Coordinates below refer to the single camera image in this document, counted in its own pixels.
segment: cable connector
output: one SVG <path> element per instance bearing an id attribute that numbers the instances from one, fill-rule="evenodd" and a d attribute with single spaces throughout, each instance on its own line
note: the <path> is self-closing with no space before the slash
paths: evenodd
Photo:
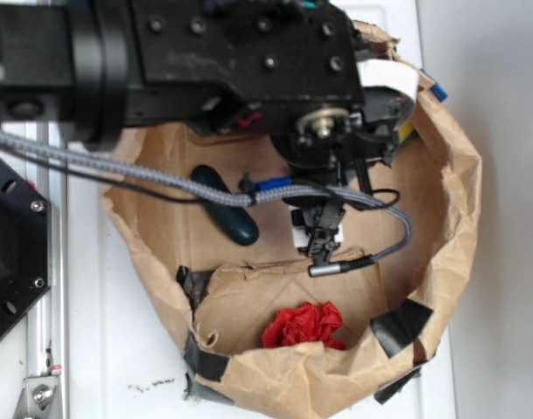
<path id="1" fill-rule="evenodd" d="M 336 275 L 338 273 L 345 273 L 355 271 L 356 269 L 365 268 L 377 261 L 372 255 L 363 256 L 359 259 L 350 260 L 348 262 L 336 262 L 332 264 L 324 264 L 322 266 L 309 266 L 309 275 L 313 278 L 325 277 L 326 275 Z"/>

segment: black cable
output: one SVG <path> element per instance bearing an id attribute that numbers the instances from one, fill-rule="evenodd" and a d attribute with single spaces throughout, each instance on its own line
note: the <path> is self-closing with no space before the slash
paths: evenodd
<path id="1" fill-rule="evenodd" d="M 162 201 L 168 202 L 168 203 L 181 203 L 181 204 L 201 204 L 201 203 L 207 203 L 208 201 L 205 199 L 195 198 L 195 199 L 183 199 L 183 198 L 176 198 L 174 196 L 169 196 L 162 194 L 161 192 L 157 192 L 153 189 L 146 188 L 144 186 L 136 185 L 134 183 L 126 182 L 126 181 L 116 181 L 114 179 L 108 179 L 103 176 L 99 175 L 91 175 L 86 172 L 81 172 L 78 170 L 74 170 L 71 168 L 66 168 L 63 166 L 58 166 L 53 163 L 49 163 L 48 161 L 37 159 L 35 157 L 32 157 L 30 155 L 23 155 L 22 153 L 15 152 L 13 150 L 7 150 L 9 153 L 13 155 L 17 155 L 27 161 L 31 161 L 39 166 L 42 166 L 44 168 L 48 168 L 50 170 L 56 170 L 60 173 L 64 173 L 66 175 L 72 175 L 75 177 L 79 177 L 81 179 L 86 179 L 88 181 L 93 182 L 99 182 L 99 183 L 106 183 L 108 185 L 116 186 L 117 188 L 123 188 L 126 190 L 130 190 L 132 192 L 151 196 L 152 198 L 161 199 Z"/>
<path id="2" fill-rule="evenodd" d="M 326 186 L 324 186 L 321 183 L 317 183 L 317 182 L 306 180 L 306 179 L 296 179 L 294 181 L 291 181 L 291 183 L 294 184 L 294 185 L 310 186 L 310 187 L 312 187 L 314 189 L 321 190 L 321 191 L 325 192 L 327 195 L 329 195 L 331 198 L 337 199 L 337 200 L 339 200 L 339 201 L 341 201 L 343 203 L 347 203 L 347 204 L 349 204 L 350 206 L 352 206 L 354 209 L 356 209 L 358 211 L 385 210 L 387 208 L 393 207 L 396 203 L 398 203 L 400 201 L 400 198 L 401 198 L 400 192 L 398 190 L 396 190 L 396 189 L 375 189 L 372 192 L 372 196 L 375 196 L 377 194 L 394 194 L 395 197 L 389 203 L 384 203 L 382 205 L 377 205 L 375 207 L 370 207 L 368 205 L 364 205 L 364 204 L 360 204 L 360 203 L 356 203 L 356 202 L 347 200 L 344 197 L 338 195 L 333 190 L 326 188 Z"/>

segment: red crumpled object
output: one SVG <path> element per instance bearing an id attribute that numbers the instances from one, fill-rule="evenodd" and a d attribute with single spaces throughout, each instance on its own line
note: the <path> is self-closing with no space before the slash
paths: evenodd
<path id="1" fill-rule="evenodd" d="M 323 342 L 325 347 L 344 351 L 347 345 L 330 336 L 342 324 L 342 316 L 330 301 L 322 306 L 304 303 L 299 308 L 284 308 L 277 312 L 276 319 L 264 330 L 263 344 L 272 348 Z"/>

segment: bolt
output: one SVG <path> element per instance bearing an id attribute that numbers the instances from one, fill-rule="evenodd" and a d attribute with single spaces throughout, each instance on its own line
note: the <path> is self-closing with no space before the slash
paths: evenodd
<path id="1" fill-rule="evenodd" d="M 34 201 L 33 203 L 31 203 L 30 209 L 33 212 L 37 212 L 38 214 L 44 214 L 46 210 L 45 204 L 42 203 L 41 201 Z"/>
<path id="2" fill-rule="evenodd" d="M 342 69 L 344 68 L 344 62 L 338 56 L 334 56 L 334 57 L 330 58 L 330 61 L 328 62 L 328 64 L 330 65 L 330 68 L 334 72 L 341 72 Z"/>
<path id="3" fill-rule="evenodd" d="M 393 100 L 388 104 L 388 112 L 390 116 L 398 116 L 402 111 L 402 102 L 400 100 Z"/>
<path id="4" fill-rule="evenodd" d="M 161 34 L 165 30 L 167 23 L 161 16 L 151 16 L 147 20 L 147 27 L 150 31 L 156 34 Z"/>
<path id="5" fill-rule="evenodd" d="M 277 58 L 275 55 L 268 55 L 264 59 L 264 65 L 266 65 L 266 68 L 269 70 L 274 70 L 278 66 Z"/>
<path id="6" fill-rule="evenodd" d="M 199 17 L 194 17 L 193 20 L 190 21 L 190 30 L 195 35 L 203 35 L 204 32 L 206 32 L 206 22 Z"/>
<path id="7" fill-rule="evenodd" d="M 350 124 L 355 128 L 363 127 L 363 115 L 361 112 L 352 113 L 350 115 Z"/>
<path id="8" fill-rule="evenodd" d="M 323 125 L 317 130 L 317 137 L 320 139 L 328 138 L 330 134 L 332 134 L 332 131 L 326 125 Z"/>
<path id="9" fill-rule="evenodd" d="M 267 17 L 261 17 L 256 21 L 256 27 L 260 32 L 266 33 L 272 30 L 272 23 Z"/>
<path id="10" fill-rule="evenodd" d="M 312 146 L 312 141 L 310 138 L 307 138 L 306 136 L 302 135 L 297 137 L 297 144 L 298 146 L 309 148 L 310 146 Z"/>
<path id="11" fill-rule="evenodd" d="M 45 406 L 47 406 L 51 402 L 53 392 L 49 387 L 42 384 L 41 386 L 33 390 L 33 392 L 31 393 L 31 397 L 33 398 L 33 401 L 36 404 L 40 405 L 39 407 L 43 410 Z"/>
<path id="12" fill-rule="evenodd" d="M 322 33 L 324 33 L 328 38 L 333 37 L 336 33 L 336 29 L 334 28 L 334 25 L 330 22 L 324 22 L 322 24 Z"/>

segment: white surface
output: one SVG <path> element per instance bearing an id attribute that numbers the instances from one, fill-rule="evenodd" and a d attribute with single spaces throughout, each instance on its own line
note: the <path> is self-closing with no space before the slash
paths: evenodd
<path id="1" fill-rule="evenodd" d="M 352 17 L 394 28 L 404 38 L 401 53 L 420 63 L 413 0 L 353 4 Z M 71 418 L 265 417 L 214 402 L 183 400 L 187 367 L 159 322 L 124 242 L 101 213 L 97 186 L 71 179 L 69 193 Z M 173 381 L 158 384 L 167 380 Z M 368 398 L 334 417 L 454 419 L 448 334 L 422 377 L 384 407 Z"/>
<path id="2" fill-rule="evenodd" d="M 474 273 L 451 326 L 459 419 L 533 419 L 533 0 L 419 0 L 426 69 L 483 157 Z"/>

